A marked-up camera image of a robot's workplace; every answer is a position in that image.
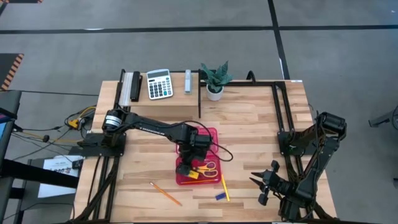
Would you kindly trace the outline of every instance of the black metal frame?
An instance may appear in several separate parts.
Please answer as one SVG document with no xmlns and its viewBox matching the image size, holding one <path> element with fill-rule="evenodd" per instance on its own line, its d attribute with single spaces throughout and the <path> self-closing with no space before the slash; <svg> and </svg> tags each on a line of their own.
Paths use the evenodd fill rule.
<svg viewBox="0 0 398 224">
<path fill-rule="evenodd" d="M 207 78 L 206 74 L 204 73 L 204 71 L 198 70 L 197 71 L 199 76 L 199 84 L 198 84 L 198 112 L 199 112 L 199 118 L 201 117 L 201 88 L 203 86 L 206 86 L 205 82 L 202 82 L 202 80 L 204 80 L 205 78 Z M 118 82 L 118 87 L 116 89 L 116 97 L 115 97 L 115 104 L 114 106 L 118 106 L 117 102 L 118 102 L 118 98 L 120 96 L 120 91 L 121 91 L 121 79 L 122 79 L 122 75 L 123 75 L 123 70 L 122 70 L 122 74 L 121 74 L 121 78 L 120 81 Z M 274 103 L 275 103 L 275 110 L 276 110 L 276 114 L 277 114 L 277 120 L 278 120 L 278 125 L 279 125 L 279 132 L 284 132 L 285 128 L 284 128 L 284 121 L 282 118 L 282 111 L 280 109 L 280 101 L 279 101 L 279 96 L 278 96 L 278 92 L 277 89 L 279 88 L 282 92 L 282 99 L 284 101 L 284 106 L 285 106 L 285 110 L 286 110 L 286 115 L 287 115 L 287 123 L 289 124 L 289 131 L 294 131 L 294 124 L 293 124 L 293 118 L 292 118 L 292 113 L 290 110 L 290 105 L 289 105 L 289 99 L 287 97 L 287 91 L 286 91 L 286 84 L 285 81 L 271 81 L 271 82 L 267 82 L 267 81 L 257 81 L 256 77 L 254 76 L 254 73 L 252 71 L 249 71 L 247 77 L 246 77 L 247 81 L 243 81 L 243 82 L 230 82 L 227 84 L 227 86 L 269 86 L 272 88 L 272 94 L 274 97 Z M 100 214 L 100 207 L 101 207 L 101 198 L 103 196 L 103 193 L 105 191 L 105 189 L 108 186 L 105 186 L 104 183 L 106 182 L 106 179 L 109 178 L 106 177 L 106 173 L 107 173 L 107 168 L 109 165 L 109 158 L 108 156 L 104 157 L 104 161 L 103 161 L 103 165 L 102 165 L 102 169 L 101 169 L 101 175 L 99 178 L 99 185 L 98 185 L 98 191 L 95 195 L 95 197 L 99 197 L 99 200 L 97 201 L 95 208 L 94 208 L 94 214 L 93 214 L 93 218 L 92 220 L 74 220 L 74 223 L 109 223 L 110 219 L 111 219 L 111 212 L 112 212 L 112 207 L 113 207 L 113 198 L 114 198 L 114 191 L 116 188 L 116 176 L 118 173 L 118 165 L 119 165 L 119 157 L 115 157 L 114 158 L 114 164 L 112 167 L 111 172 L 115 172 L 116 174 L 114 175 L 113 179 L 111 180 L 109 185 L 109 194 L 108 194 L 108 199 L 107 199 L 107 204 L 106 204 L 106 210 L 105 210 L 105 218 L 101 218 L 99 219 L 99 214 Z M 285 158 L 285 163 L 286 163 L 286 167 L 287 167 L 287 172 L 291 172 L 296 174 L 296 172 L 294 171 L 293 168 L 293 164 L 292 161 L 290 159 L 290 156 L 288 155 L 284 155 Z M 295 156 L 295 160 L 296 160 L 296 165 L 297 165 L 297 169 L 298 169 L 298 174 L 301 175 L 303 173 L 303 166 L 302 166 L 302 161 L 300 156 Z M 289 176 L 289 180 L 292 181 L 294 177 Z"/>
</svg>

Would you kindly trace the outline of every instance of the white device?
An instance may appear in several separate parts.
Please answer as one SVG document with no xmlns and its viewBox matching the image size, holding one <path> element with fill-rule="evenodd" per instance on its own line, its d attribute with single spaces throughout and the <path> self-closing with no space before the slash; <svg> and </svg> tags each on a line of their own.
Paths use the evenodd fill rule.
<svg viewBox="0 0 398 224">
<path fill-rule="evenodd" d="M 185 94 L 192 94 L 192 74 L 191 70 L 185 71 Z"/>
<path fill-rule="evenodd" d="M 168 69 L 147 72 L 149 99 L 158 100 L 173 95 L 172 77 Z"/>
</svg>

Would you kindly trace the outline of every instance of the desk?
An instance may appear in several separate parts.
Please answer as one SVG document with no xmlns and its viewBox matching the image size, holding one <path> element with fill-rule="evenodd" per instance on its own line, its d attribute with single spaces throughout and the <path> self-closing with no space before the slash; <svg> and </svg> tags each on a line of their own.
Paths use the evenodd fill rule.
<svg viewBox="0 0 398 224">
<path fill-rule="evenodd" d="M 107 89 L 102 88 L 99 94 L 93 121 L 94 132 L 102 132 L 104 116 L 113 107 L 116 92 L 116 82 L 103 82 L 103 86 L 107 86 Z M 301 131 L 312 125 L 303 83 L 286 81 L 286 87 L 295 128 Z M 201 90 L 202 93 L 206 92 L 205 87 Z M 282 111 L 285 111 L 281 93 L 279 99 Z M 216 128 L 219 143 L 234 154 L 233 161 L 221 163 L 231 201 L 215 200 L 215 195 L 223 191 L 221 183 L 183 187 L 177 185 L 175 144 L 162 136 L 130 130 L 127 132 L 126 150 L 120 160 L 111 222 L 280 221 L 277 214 L 279 200 L 269 194 L 268 204 L 263 207 L 257 202 L 260 194 L 258 186 L 249 180 L 251 172 L 270 169 L 272 160 L 279 162 L 278 174 L 287 179 L 285 161 L 277 143 L 276 133 L 279 128 L 271 88 L 227 86 L 222 99 L 216 102 L 202 94 L 199 121 L 207 127 Z M 219 156 L 229 158 L 222 149 Z M 310 157 L 303 156 L 302 160 L 306 166 Z M 96 161 L 95 157 L 84 161 L 75 198 L 77 214 L 87 204 Z M 99 173 L 100 171 L 97 172 L 93 193 L 98 186 Z M 183 206 L 179 207 L 159 193 L 149 184 L 151 181 Z M 325 173 L 318 181 L 317 202 L 331 216 L 336 216 Z M 102 203 L 99 217 L 103 217 L 104 211 Z"/>
</svg>

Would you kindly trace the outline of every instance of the gray floor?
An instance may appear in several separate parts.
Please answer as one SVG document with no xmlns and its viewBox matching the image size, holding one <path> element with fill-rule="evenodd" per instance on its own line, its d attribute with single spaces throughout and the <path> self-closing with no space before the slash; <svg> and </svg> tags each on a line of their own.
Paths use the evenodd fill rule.
<svg viewBox="0 0 398 224">
<path fill-rule="evenodd" d="M 396 1 L 277 0 L 275 8 L 281 26 L 398 24 Z M 45 0 L 9 4 L 0 17 L 3 30 L 269 25 L 267 1 L 260 0 Z M 281 35 L 290 76 L 304 81 L 312 106 L 348 123 L 348 136 L 326 169 L 338 216 L 398 223 L 398 190 L 392 184 L 398 177 L 398 133 L 390 124 L 374 129 L 368 125 L 369 118 L 397 104 L 398 30 Z M 0 53 L 25 54 L 12 89 L 96 94 L 101 82 L 117 79 L 122 68 L 185 70 L 226 60 L 236 78 L 244 78 L 248 70 L 261 79 L 282 77 L 272 31 L 19 34 L 0 35 L 0 43 Z M 95 102 L 96 97 L 24 94 L 18 124 L 25 128 L 62 124 L 64 117 Z M 32 150 L 13 138 L 7 157 Z M 30 158 L 54 155 L 43 151 Z M 33 210 L 24 223 L 61 222 L 69 214 L 65 207 Z"/>
</svg>

